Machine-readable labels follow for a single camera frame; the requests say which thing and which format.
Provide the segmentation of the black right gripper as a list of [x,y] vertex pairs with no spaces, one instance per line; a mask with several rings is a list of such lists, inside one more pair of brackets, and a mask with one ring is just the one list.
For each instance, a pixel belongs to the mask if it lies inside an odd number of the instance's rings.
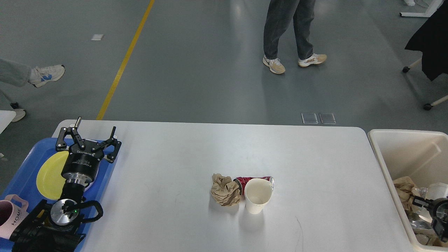
[[448,241],[448,199],[439,198],[433,200],[415,196],[412,204],[430,210],[430,216],[433,219],[432,228],[439,240],[446,243]]

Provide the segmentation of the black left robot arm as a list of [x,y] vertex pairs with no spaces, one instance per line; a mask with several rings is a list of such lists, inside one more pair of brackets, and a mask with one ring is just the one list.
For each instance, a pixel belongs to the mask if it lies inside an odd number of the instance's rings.
[[[72,127],[62,127],[57,138],[34,146],[4,195],[17,194],[29,203],[29,213],[16,222],[8,236],[13,252],[74,252],[82,247],[89,224],[104,214],[100,199],[109,183],[114,161],[122,145],[115,135],[103,140],[80,136],[78,118]],[[38,174],[52,156],[62,154],[57,175],[45,186],[56,185],[56,197],[38,189]]]

